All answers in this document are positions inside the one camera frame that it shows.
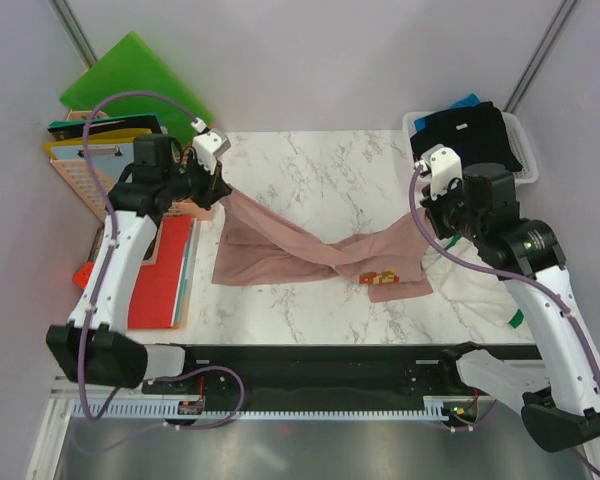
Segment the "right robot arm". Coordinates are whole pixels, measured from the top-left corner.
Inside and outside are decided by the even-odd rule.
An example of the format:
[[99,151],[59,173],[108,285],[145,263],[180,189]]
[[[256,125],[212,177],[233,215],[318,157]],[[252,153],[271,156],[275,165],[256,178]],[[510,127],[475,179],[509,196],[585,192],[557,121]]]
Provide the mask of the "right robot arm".
[[546,373],[534,375],[472,342],[444,352],[438,381],[457,394],[475,388],[519,414],[527,433],[555,453],[600,438],[600,355],[570,285],[553,230],[521,216],[513,175],[476,164],[441,192],[423,189],[416,227],[448,260],[493,275],[522,312]]

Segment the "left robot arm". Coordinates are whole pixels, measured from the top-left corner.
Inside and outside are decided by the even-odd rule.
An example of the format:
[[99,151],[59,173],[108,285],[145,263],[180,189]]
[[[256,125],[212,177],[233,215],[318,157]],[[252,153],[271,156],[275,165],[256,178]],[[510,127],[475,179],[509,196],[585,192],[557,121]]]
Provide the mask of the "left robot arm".
[[66,377],[80,386],[136,388],[150,365],[148,348],[127,334],[136,281],[159,226],[180,200],[210,209],[230,187],[221,176],[228,137],[206,129],[192,140],[184,163],[173,159],[168,134],[134,139],[133,160],[106,196],[103,238],[83,294],[65,325],[53,325],[46,343]]

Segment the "pink t shirt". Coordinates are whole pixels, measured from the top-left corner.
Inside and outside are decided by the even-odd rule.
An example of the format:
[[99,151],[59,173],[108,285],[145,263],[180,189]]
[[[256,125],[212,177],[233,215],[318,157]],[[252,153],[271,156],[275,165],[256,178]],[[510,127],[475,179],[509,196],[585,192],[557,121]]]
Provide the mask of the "pink t shirt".
[[427,296],[423,268],[429,244],[419,232],[424,211],[400,217],[384,230],[329,244],[235,189],[221,200],[225,222],[212,282],[258,286],[342,277],[367,288],[372,303]]

